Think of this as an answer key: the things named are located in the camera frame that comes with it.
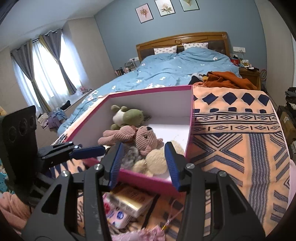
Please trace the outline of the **pink left sleeve forearm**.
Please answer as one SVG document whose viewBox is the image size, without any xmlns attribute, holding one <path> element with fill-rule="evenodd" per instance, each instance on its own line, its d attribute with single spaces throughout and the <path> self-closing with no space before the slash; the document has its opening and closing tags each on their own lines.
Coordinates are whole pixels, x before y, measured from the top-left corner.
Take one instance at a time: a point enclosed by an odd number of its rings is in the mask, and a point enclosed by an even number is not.
<svg viewBox="0 0 296 241">
<path fill-rule="evenodd" d="M 21 232 L 31 216 L 30 208 L 15 194 L 1 193 L 1 212 L 16 232 Z"/>
</svg>

